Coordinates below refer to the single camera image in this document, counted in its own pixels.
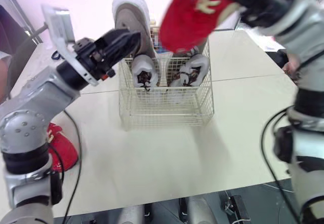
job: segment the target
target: table surface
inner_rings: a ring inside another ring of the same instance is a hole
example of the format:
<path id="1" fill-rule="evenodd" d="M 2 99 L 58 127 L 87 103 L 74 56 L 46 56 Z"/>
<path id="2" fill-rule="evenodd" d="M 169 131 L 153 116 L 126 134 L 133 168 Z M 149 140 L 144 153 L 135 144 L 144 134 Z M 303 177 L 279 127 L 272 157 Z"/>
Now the table surface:
<path id="1" fill-rule="evenodd" d="M 126 132 L 118 115 L 118 76 L 81 91 L 67 108 L 79 125 L 84 148 L 82 175 L 69 215 L 273 181 L 260 153 L 260 133 L 274 113 L 291 105 L 296 86 L 244 31 L 211 34 L 210 50 L 215 115 L 202 128 Z M 13 95 L 41 69 L 58 64 L 50 59 L 52 52 L 38 45 Z M 65 115 L 57 115 L 53 122 L 77 142 Z M 272 146 L 268 133 L 270 162 L 279 179 L 287 178 L 287 167 L 275 158 Z M 53 207 L 55 217 L 64 215 L 77 168 L 66 172 L 64 198 Z M 0 194 L 6 195 L 3 179 Z M 0 216 L 8 210 L 2 198 Z"/>

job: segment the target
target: floor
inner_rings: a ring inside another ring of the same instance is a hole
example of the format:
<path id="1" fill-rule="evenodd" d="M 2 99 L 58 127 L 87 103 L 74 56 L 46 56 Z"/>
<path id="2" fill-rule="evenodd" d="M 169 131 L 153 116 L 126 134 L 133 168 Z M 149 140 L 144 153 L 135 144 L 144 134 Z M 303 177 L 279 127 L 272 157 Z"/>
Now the floor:
<path id="1" fill-rule="evenodd" d="M 289 179 L 281 181 L 286 190 L 292 190 Z M 226 191 L 227 194 L 241 195 L 250 215 L 252 224 L 291 224 L 294 223 L 287 206 L 277 189 L 266 185 L 255 185 L 246 188 Z M 287 193 L 293 206 L 296 208 L 294 194 Z M 224 207 L 221 205 L 221 199 L 226 198 L 225 192 L 215 192 L 205 194 L 204 198 L 213 211 L 218 224 L 230 224 Z M 156 202 L 153 204 L 154 219 L 151 224 L 182 224 L 178 218 L 178 200 L 168 200 Z M 96 220 L 97 224 L 115 224 L 121 209 L 75 215 L 68 218 L 67 224 L 86 224 L 91 220 Z M 62 218 L 56 218 L 54 224 L 62 224 Z"/>

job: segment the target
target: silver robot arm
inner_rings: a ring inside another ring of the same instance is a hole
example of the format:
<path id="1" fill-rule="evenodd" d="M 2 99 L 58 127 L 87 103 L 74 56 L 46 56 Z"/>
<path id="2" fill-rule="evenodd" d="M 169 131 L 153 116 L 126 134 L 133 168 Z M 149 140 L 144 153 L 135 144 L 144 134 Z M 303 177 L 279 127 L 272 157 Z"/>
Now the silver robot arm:
<path id="1" fill-rule="evenodd" d="M 294 0 L 271 27 L 289 53 L 296 54 L 298 93 L 287 111 L 291 126 L 276 133 L 275 153 L 288 163 L 302 223 L 324 221 L 324 9 L 316 0 Z"/>
<path id="2" fill-rule="evenodd" d="M 75 43 L 68 10 L 43 7 L 51 39 L 66 59 L 47 67 L 0 106 L 0 150 L 10 207 L 1 221 L 53 223 L 52 205 L 62 198 L 59 173 L 52 171 L 47 128 L 52 118 L 79 96 L 79 91 L 115 75 L 112 66 L 130 54 L 140 34 L 112 30 L 96 41 Z M 73 43 L 74 51 L 67 45 Z"/>

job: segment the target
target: wire basket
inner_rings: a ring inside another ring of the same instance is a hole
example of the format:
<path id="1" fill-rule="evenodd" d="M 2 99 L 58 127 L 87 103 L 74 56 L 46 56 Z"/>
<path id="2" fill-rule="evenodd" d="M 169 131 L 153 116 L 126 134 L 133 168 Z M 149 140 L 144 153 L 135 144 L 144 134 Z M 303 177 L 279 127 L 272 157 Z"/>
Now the wire basket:
<path id="1" fill-rule="evenodd" d="M 174 73 L 189 57 L 173 57 L 153 37 L 160 71 L 158 87 L 135 88 L 131 73 L 132 58 L 119 63 L 119 115 L 126 130 L 161 126 L 203 126 L 214 115 L 211 67 L 199 87 L 168 87 Z M 207 42 L 203 54 L 210 57 Z"/>

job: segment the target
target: red sneaker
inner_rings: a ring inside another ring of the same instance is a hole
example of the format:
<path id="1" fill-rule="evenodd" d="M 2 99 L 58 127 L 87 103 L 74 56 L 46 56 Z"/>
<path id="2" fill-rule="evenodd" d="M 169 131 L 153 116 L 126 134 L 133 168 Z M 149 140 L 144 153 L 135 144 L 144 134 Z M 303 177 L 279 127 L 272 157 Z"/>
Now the red sneaker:
<path id="1" fill-rule="evenodd" d="M 53 146 L 61 156 L 64 170 L 67 171 L 73 167 L 78 160 L 78 155 L 73 144 L 64 136 L 60 126 L 50 123 L 47 133 L 49 135 L 49 144 L 51 144 L 51 146 Z M 49 148 L 49 152 L 53 158 L 52 169 L 62 172 L 61 164 L 57 155 L 51 148 Z"/>
<path id="2" fill-rule="evenodd" d="M 188 51 L 238 7 L 232 0 L 173 0 L 160 27 L 161 43 L 174 53 Z"/>

